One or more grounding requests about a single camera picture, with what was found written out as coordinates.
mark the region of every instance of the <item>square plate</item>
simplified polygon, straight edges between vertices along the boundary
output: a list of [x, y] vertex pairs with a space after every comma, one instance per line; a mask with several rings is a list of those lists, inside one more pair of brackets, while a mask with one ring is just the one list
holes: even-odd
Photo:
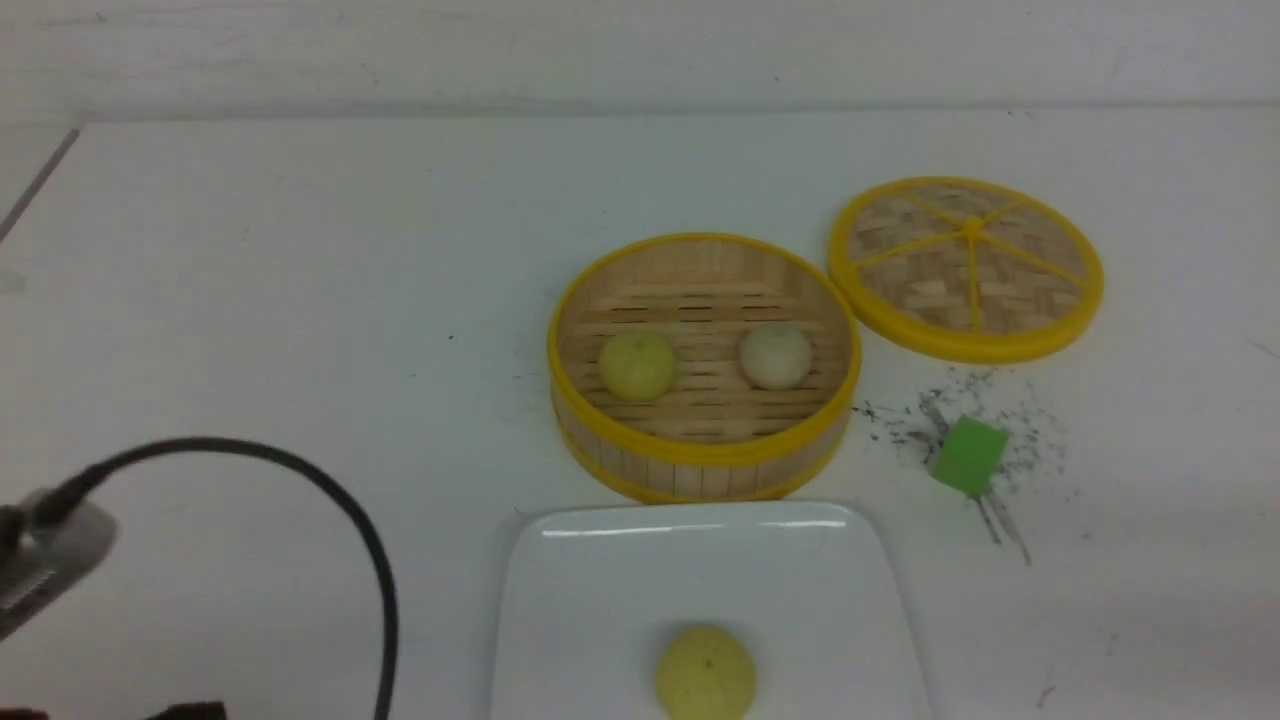
[[682, 626], [724, 626], [756, 667], [749, 719], [928, 720], [872, 525], [824, 502], [561, 512], [507, 569], [493, 720], [662, 720], [654, 670]]

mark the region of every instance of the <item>yellow rim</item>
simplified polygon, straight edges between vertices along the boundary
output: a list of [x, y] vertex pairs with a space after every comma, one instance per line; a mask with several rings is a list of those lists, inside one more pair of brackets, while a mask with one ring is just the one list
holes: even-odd
[[[868, 205], [886, 195], [911, 190], [916, 186], [929, 183], [957, 184], [961, 187], [984, 190], [987, 192], [1004, 195], [1011, 201], [1011, 206], [1005, 210], [1009, 210], [1012, 206], [1030, 206], [1052, 219], [1053, 223], [1071, 238], [1071, 242], [1079, 251], [1084, 263], [1084, 278], [1074, 278], [1069, 274], [1064, 274], [1064, 270], [1034, 256], [1024, 258], [1024, 254], [1020, 254], [1016, 249], [1007, 247], [1005, 243], [989, 236], [984, 234], [982, 240], [993, 245], [998, 250], [1018, 256], [1025, 263], [1076, 282], [1076, 284], [1082, 288], [1080, 302], [1066, 315], [1048, 327], [1009, 336], [982, 336], [948, 331], [931, 325], [923, 320], [909, 318], [899, 311], [897, 307], [886, 302], [879, 295], [868, 290], [858, 278], [858, 269], [852, 259], [849, 256], [847, 241], [854, 228], [854, 220], [863, 213], [863, 210], [867, 209]], [[963, 224], [961, 219], [952, 218], [948, 213], [932, 208], [918, 199], [911, 197], [910, 200], [922, 205], [922, 208], [933, 213], [938, 218], [955, 224], [957, 231], [960, 229]], [[1002, 214], [1002, 211], [997, 211], [986, 218], [984, 223], [995, 219], [997, 214]], [[918, 247], [920, 243], [937, 242], [940, 238], [951, 237], [951, 234], [954, 233], [924, 238], [904, 247]], [[970, 243], [970, 263], [973, 261], [972, 252], [973, 245]], [[1075, 338], [1080, 337], [1085, 328], [1089, 327], [1089, 322], [1093, 320], [1093, 315], [1097, 314], [1098, 306], [1102, 304], [1102, 261], [1098, 259], [1093, 246], [1084, 237], [1084, 233], [1082, 233], [1060, 213], [1034, 197], [1009, 190], [1007, 187], [969, 178], [908, 178], [874, 187], [859, 195], [852, 202], [849, 204], [847, 208], [845, 208], [845, 210], [840, 214], [840, 218], [836, 220], [836, 227], [831, 232], [831, 250], [827, 258], [827, 264], [832, 277], [836, 279], [836, 284], [838, 284], [845, 292], [845, 297], [852, 306], [854, 314], [856, 314], [860, 320], [867, 323], [869, 328], [910, 350], [957, 363], [1000, 365], [1006, 363], [1024, 363], [1027, 360], [1034, 360], [1056, 352], [1070, 345]], [[977, 290], [977, 284], [970, 286], [970, 305], [975, 305], [978, 302], [978, 299], [975, 297]]]
[[[842, 424], [849, 424], [846, 418]], [[628, 483], [622, 478], [614, 475], [613, 473], [605, 470], [599, 462], [591, 460], [577, 447], [573, 438], [564, 432], [564, 425], [561, 424], [559, 418], [556, 419], [556, 427], [559, 428], [561, 438], [564, 439], [564, 447], [568, 448], [577, 464], [582, 466], [584, 470], [590, 473], [593, 478], [600, 480], [600, 484], [612, 489], [613, 492], [630, 497], [637, 502], [644, 502], [645, 505], [677, 505], [677, 503], [692, 503], [692, 502], [737, 502], [737, 501], [755, 501], [755, 500], [781, 500], [795, 491], [800, 489], [801, 486], [814, 479], [823, 468], [831, 462], [831, 459], [836, 456], [836, 451], [840, 450], [840, 443], [832, 443], [831, 450], [824, 452], [822, 457], [814, 460], [813, 465], [805, 468], [803, 473], [792, 477], [786, 483], [781, 486], [774, 486], [764, 492], [759, 492], [748, 497], [733, 497], [733, 498], [699, 498], [699, 497], [684, 497], [678, 495], [669, 495], [662, 491], [655, 491], [653, 488], [640, 487], [634, 483]]]
[[[609, 263], [617, 260], [618, 258], [627, 255], [630, 252], [636, 252], [646, 247], [653, 247], [655, 245], [664, 245], [669, 242], [687, 242], [692, 240], [710, 240], [717, 242], [733, 242], [739, 245], [746, 245], [756, 250], [769, 252], [785, 258], [786, 260], [794, 263], [796, 266], [803, 268], [806, 273], [813, 275], [814, 279], [820, 282], [823, 287], [831, 292], [832, 297], [840, 305], [840, 310], [845, 322], [849, 324], [849, 337], [850, 337], [850, 360], [849, 360], [849, 373], [845, 375], [845, 380], [836, 389], [832, 396], [820, 410], [805, 418], [796, 425], [787, 428], [780, 433], [763, 437], [759, 439], [753, 439], [748, 442], [733, 442], [724, 445], [694, 445], [677, 442], [666, 438], [653, 437], [640, 430], [628, 428], [616, 420], [609, 419], [608, 415], [600, 413], [594, 405], [591, 405], [585, 397], [582, 397], [573, 384], [568, 379], [568, 373], [561, 363], [559, 348], [556, 343], [556, 337], [559, 334], [561, 315], [564, 313], [564, 306], [570, 297], [577, 291], [577, 288], [586, 282], [586, 278], [593, 275], [596, 270], [608, 265]], [[621, 250], [616, 250], [604, 258], [596, 260], [586, 270], [584, 270], [564, 295], [561, 297], [559, 304], [556, 306], [556, 314], [552, 316], [550, 327], [547, 331], [547, 363], [550, 365], [552, 373], [552, 386], [564, 400], [568, 409], [595, 434], [609, 441], [611, 443], [618, 446], [622, 450], [635, 452], [637, 455], [644, 455], [648, 457], [657, 457], [666, 462], [672, 462], [677, 465], [713, 465], [713, 466], [742, 466], [742, 465], [755, 465], [765, 460], [772, 460], [782, 455], [787, 455], [800, 447], [808, 445], [818, 436], [820, 436], [832, 423], [837, 420], [842, 409], [847, 407], [854, 396], [854, 386], [858, 382], [858, 372], [861, 368], [861, 343], [858, 340], [858, 327], [854, 323], [852, 310], [849, 307], [849, 302], [841, 293], [840, 288], [831, 282], [824, 274], [822, 274], [817, 268], [804, 261], [803, 259], [782, 250], [781, 247], [774, 247], [772, 245], [760, 242], [758, 240], [750, 240], [746, 237], [739, 237], [733, 234], [722, 233], [680, 233], [668, 234], [662, 237], [654, 237], [645, 240], [634, 245], [628, 245]]]

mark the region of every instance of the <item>green sponge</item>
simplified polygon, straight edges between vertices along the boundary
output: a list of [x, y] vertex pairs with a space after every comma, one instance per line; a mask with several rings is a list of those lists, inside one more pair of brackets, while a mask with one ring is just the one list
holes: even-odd
[[1009, 433], [969, 416], [960, 418], [942, 443], [938, 461], [933, 464], [933, 478], [979, 498], [991, 488], [991, 477], [1000, 466], [1006, 442]]

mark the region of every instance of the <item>woven bamboo lid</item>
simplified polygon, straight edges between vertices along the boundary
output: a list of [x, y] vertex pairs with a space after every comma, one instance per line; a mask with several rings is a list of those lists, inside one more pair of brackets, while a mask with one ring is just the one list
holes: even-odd
[[854, 313], [911, 350], [960, 363], [1042, 357], [1102, 300], [1102, 264], [1047, 205], [966, 178], [909, 178], [856, 197], [831, 236]]

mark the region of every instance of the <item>white tabletop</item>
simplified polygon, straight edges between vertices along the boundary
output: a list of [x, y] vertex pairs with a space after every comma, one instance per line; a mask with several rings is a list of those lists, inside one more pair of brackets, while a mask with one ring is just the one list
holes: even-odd
[[[881, 529], [937, 717], [1272, 717], [1276, 109], [90, 126], [0, 246], [26, 281], [0, 297], [0, 489], [161, 436], [301, 452], [388, 542], [397, 717], [483, 717], [518, 528], [623, 502], [552, 420], [543, 336], [566, 284], [685, 229], [820, 261], [845, 201], [913, 174], [1041, 197], [1107, 270], [1091, 331], [1012, 369], [864, 331], [860, 413], [799, 493]], [[1030, 566], [927, 477], [922, 393], [1012, 432], [997, 489]], [[0, 647], [0, 697], [61, 717], [205, 697], [237, 720], [367, 716], [372, 573], [319, 493], [189, 457], [96, 500], [120, 542]]]

